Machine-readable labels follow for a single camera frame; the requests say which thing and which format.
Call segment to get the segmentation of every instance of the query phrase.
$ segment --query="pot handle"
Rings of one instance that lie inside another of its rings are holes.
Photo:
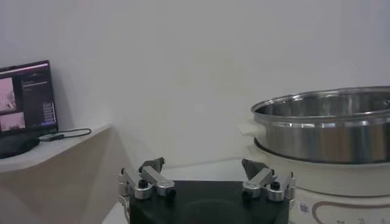
[[[243,136],[251,136],[257,138],[266,134],[266,129],[262,125],[255,123],[254,121],[249,121],[245,124],[239,124],[236,127]]]
[[[266,129],[261,124],[258,124],[253,120],[239,124],[236,127],[243,136],[257,138],[259,136],[265,136],[266,134]],[[254,145],[248,147],[248,153],[251,160],[265,164],[268,163],[267,155],[265,155],[262,150],[258,150]]]

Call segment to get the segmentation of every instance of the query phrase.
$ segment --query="laptop screen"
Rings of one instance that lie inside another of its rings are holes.
[[[0,69],[0,135],[58,129],[48,61]]]

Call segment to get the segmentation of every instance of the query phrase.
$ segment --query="pot rim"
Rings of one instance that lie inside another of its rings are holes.
[[[363,86],[363,87],[353,87],[353,88],[339,88],[339,89],[329,89],[329,90],[321,90],[321,91],[309,91],[298,94],[290,94],[281,97],[276,97],[273,99],[265,100],[260,103],[255,104],[251,108],[251,112],[256,117],[260,117],[266,120],[278,120],[278,121],[313,121],[316,122],[330,122],[330,121],[340,121],[340,120],[355,120],[361,118],[378,118],[378,117],[387,117],[390,116],[390,109],[385,110],[376,110],[376,111],[368,111],[362,113],[354,113],[348,115],[321,115],[321,116],[281,116],[281,115],[272,115],[265,113],[258,113],[257,110],[276,103],[280,103],[282,101],[291,100],[291,99],[304,99],[308,97],[316,97],[316,96],[326,96],[326,95],[334,95],[334,94],[354,94],[354,93],[375,93],[375,92],[389,92],[390,86]]]

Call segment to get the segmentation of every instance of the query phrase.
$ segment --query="silver pot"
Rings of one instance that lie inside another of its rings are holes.
[[[284,96],[252,112],[264,127],[255,142],[273,154],[316,163],[390,161],[390,86]]]

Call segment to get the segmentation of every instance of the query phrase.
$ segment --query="screw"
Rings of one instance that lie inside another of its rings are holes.
[[[144,180],[144,179],[142,179],[142,180],[140,180],[138,182],[138,187],[139,188],[147,188],[147,185],[148,185],[148,182],[146,180]]]
[[[272,190],[279,190],[280,189],[280,183],[278,181],[274,181],[271,183],[271,189]]]

